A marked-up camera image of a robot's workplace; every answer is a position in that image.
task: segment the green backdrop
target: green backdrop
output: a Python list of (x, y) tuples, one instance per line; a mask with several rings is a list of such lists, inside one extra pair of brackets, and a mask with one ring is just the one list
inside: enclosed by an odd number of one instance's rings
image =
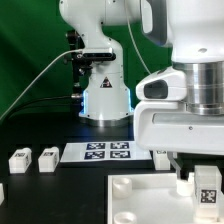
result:
[[(142, 35), (140, 23), (133, 24), (132, 29), (151, 72), (170, 65), (170, 49), (150, 43)], [(65, 38), (68, 30), (71, 27), (60, 16), (58, 0), (1, 0), (0, 114), (56, 56), (69, 50)], [(125, 83), (131, 89), (132, 106), (135, 106), (138, 102), (135, 86), (147, 73), (132, 46), (127, 26), (104, 27), (103, 30), (123, 46)], [(41, 97), (70, 95), (71, 92), (71, 65), (64, 65), (60, 60), (20, 103)]]

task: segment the cable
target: cable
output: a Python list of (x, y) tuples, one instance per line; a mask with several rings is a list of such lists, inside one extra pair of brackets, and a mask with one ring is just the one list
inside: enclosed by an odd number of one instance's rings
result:
[(23, 103), (15, 108), (13, 108), (6, 116), (5, 119), (9, 119), (14, 113), (28, 108), (27, 106), (30, 104), (38, 103), (38, 102), (43, 102), (43, 101), (54, 101), (54, 100), (63, 100), (63, 99), (71, 99), (71, 96), (59, 96), (59, 97), (48, 97), (48, 98), (41, 98), (41, 99), (36, 99), (32, 101), (28, 101), (26, 103)]
[(11, 106), (2, 114), (0, 117), (0, 122), (3, 120), (3, 118), (9, 113), (9, 111), (17, 104), (17, 102), (26, 94), (26, 92), (34, 85), (34, 83), (56, 62), (58, 61), (61, 57), (63, 57), (66, 54), (71, 54), (71, 53), (81, 53), (82, 49), (79, 50), (71, 50), (71, 51), (66, 51), (56, 57), (31, 83), (27, 88), (17, 97), (17, 99), (11, 104)]
[(134, 37), (133, 37), (133, 34), (132, 34), (132, 30), (131, 30), (131, 26), (130, 26), (130, 21), (129, 21), (129, 18), (128, 18), (128, 9), (127, 9), (127, 0), (124, 0), (124, 4), (125, 4), (125, 14), (126, 14), (126, 19), (127, 19), (127, 23), (128, 23), (128, 31), (129, 31), (129, 34), (131, 36), (131, 40), (132, 40), (132, 43), (134, 45), (134, 48), (135, 48), (135, 51), (143, 65), (143, 67), (145, 68), (145, 70), (148, 72), (148, 74), (150, 75), (151, 72), (149, 71), (148, 67), (146, 66), (144, 60), (142, 59), (142, 56), (141, 54), (139, 53), (139, 50), (138, 50), (138, 47), (135, 43), (135, 40), (134, 40)]
[[(68, 107), (70, 104), (52, 104), (52, 105), (39, 105), (39, 106), (29, 106), (29, 107), (23, 107), (18, 110), (15, 110), (14, 113), (20, 111), (20, 110), (26, 110), (26, 109), (32, 109), (32, 108), (46, 108), (46, 107)], [(12, 114), (8, 114), (5, 119), (9, 119), (12, 116)]]

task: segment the black cable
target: black cable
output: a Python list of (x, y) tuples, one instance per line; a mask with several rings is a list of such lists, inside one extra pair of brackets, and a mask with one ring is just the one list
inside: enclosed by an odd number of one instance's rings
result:
[(8, 113), (8, 115), (5, 117), (5, 119), (8, 120), (14, 113), (18, 112), (19, 110), (22, 110), (23, 108), (29, 108), (27, 106), (30, 104), (39, 103), (39, 102), (43, 102), (43, 101), (64, 100), (64, 99), (71, 99), (71, 96), (47, 97), (47, 98), (41, 98), (41, 99), (28, 101), (26, 103), (23, 103), (15, 108), (13, 108)]
[[(16, 111), (14, 111), (14, 113), (20, 111), (20, 110), (26, 110), (26, 109), (32, 109), (32, 108), (42, 108), (42, 107), (62, 107), (62, 106), (70, 106), (70, 104), (52, 104), (52, 105), (40, 105), (40, 106), (29, 106), (29, 107), (23, 107), (20, 108)], [(14, 113), (12, 113), (11, 115), (7, 115), (6, 119), (8, 120)]]

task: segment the metal cylinder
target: metal cylinder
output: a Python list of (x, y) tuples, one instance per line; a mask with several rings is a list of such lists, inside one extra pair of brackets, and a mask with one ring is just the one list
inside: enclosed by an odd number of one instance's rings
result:
[(224, 62), (174, 63), (187, 78), (187, 110), (199, 115), (224, 114)]

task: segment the black table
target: black table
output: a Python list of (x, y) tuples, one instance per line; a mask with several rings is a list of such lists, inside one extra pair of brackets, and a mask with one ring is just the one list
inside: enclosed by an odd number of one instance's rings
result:
[[(133, 140), (132, 124), (99, 128), (81, 124), (70, 113), (17, 115), (0, 126), (0, 183), (5, 201), (1, 224), (103, 224), (107, 220), (107, 176), (153, 172), (152, 161), (60, 163), (53, 174), (39, 173), (38, 158), (68, 142)], [(32, 148), (25, 174), (11, 175), (8, 159)]]

